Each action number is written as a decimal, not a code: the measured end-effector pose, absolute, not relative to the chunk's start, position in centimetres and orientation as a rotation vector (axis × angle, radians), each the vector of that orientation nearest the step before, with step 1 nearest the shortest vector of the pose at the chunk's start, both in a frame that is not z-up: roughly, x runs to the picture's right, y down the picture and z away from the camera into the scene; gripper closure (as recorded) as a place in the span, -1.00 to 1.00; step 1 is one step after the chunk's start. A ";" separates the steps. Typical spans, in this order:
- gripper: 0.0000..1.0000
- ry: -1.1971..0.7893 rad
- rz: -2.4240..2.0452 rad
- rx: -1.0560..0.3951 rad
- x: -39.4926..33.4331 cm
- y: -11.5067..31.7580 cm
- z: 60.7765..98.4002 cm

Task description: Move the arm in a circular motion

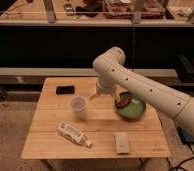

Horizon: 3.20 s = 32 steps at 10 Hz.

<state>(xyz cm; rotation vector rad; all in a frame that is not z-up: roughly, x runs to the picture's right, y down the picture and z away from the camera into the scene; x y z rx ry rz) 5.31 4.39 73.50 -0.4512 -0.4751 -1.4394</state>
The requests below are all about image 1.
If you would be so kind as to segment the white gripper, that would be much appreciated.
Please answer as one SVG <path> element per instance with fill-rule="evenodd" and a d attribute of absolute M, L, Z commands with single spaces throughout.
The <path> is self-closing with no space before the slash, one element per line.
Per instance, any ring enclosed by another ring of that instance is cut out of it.
<path fill-rule="evenodd" d="M 103 84 L 100 80 L 97 81 L 96 83 L 96 93 L 92 94 L 89 97 L 89 100 L 93 100 L 96 97 L 99 97 L 100 94 L 113 94 L 113 97 L 115 100 L 119 100 L 119 95 L 116 92 L 116 85 L 115 84 L 111 84 L 111 85 L 106 85 Z"/>

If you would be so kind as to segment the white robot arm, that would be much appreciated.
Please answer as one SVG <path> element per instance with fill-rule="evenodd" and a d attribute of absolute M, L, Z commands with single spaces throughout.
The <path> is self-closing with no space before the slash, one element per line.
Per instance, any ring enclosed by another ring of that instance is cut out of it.
<path fill-rule="evenodd" d="M 96 93 L 116 94 L 120 85 L 141 100 L 166 114 L 194 136 L 194 97 L 134 73 L 124 67 L 125 54 L 112 47 L 93 61 L 98 75 Z"/>

